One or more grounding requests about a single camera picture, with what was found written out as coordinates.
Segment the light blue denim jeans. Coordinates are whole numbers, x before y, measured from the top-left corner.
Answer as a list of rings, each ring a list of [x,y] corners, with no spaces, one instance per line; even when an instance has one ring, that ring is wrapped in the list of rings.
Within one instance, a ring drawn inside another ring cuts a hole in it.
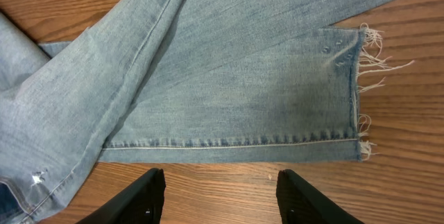
[[[71,42],[1,18],[1,222],[67,207],[97,162],[362,159],[357,79],[392,0],[120,0]]]

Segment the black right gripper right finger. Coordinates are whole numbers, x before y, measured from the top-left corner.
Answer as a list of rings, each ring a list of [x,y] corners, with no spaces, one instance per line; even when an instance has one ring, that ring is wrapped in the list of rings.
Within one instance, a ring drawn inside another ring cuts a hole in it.
[[[276,197],[283,224],[364,224],[291,169],[278,173]]]

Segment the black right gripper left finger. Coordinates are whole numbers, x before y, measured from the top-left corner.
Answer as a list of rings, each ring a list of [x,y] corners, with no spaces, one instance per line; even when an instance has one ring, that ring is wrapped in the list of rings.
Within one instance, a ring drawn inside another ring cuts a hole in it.
[[[166,182],[150,169],[78,224],[160,224]]]

